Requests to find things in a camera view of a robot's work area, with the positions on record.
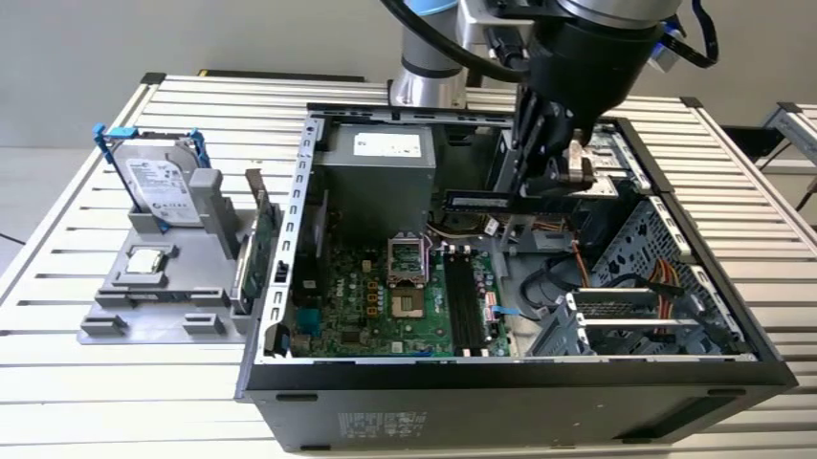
robotic arm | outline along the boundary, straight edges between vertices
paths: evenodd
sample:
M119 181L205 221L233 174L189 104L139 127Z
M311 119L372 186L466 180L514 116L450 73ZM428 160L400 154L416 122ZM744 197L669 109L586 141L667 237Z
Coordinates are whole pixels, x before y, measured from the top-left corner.
M660 43L700 67L717 62L712 18L692 0L708 55L673 35L684 0L485 0L504 19L533 20L528 45L516 28L486 31L502 66L464 50L412 13L402 0L381 0L409 30L473 71L517 82L513 143L521 162L510 193L540 195L556 187L586 189L593 168L582 158L598 117L620 105Z

gray floor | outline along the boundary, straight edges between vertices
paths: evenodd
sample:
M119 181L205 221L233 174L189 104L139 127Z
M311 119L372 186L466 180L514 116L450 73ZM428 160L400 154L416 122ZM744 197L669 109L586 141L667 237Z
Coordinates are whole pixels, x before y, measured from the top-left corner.
M0 147L0 232L23 241L71 181L89 149ZM20 245L0 238L0 273Z

small chip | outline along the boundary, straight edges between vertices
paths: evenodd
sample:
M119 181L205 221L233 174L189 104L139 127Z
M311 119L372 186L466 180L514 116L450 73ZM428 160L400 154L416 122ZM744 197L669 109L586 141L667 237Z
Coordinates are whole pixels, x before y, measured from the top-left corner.
M154 274L159 270L165 252L157 249L138 249L129 259L126 273L129 274Z
M345 344L361 344L361 332L357 330L341 332L341 342Z

wire bundle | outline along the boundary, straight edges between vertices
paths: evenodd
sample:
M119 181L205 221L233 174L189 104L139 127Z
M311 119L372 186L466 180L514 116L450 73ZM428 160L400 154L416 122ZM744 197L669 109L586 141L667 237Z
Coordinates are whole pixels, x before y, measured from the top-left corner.
M653 267L653 273L649 278L651 282L659 282L665 285L672 285L673 287L681 287L681 278L679 277L679 272L673 265L671 265L669 261L660 258L656 261L656 266ZM667 299L667 297L659 294L659 318L672 318L673 316L673 302ZM657 333L665 333L667 330L660 330Z

white wall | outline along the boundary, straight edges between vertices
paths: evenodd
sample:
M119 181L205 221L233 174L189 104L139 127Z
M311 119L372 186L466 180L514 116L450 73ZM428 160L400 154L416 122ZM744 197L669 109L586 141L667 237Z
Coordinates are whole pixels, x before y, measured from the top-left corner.
M781 99L817 101L817 1L705 4L721 65L648 71L635 92L697 96L725 122L757 122ZM697 37L696 23L687 26ZM114 118L146 71L378 81L394 74L398 47L400 27L377 0L0 0L0 145L90 145L91 126Z

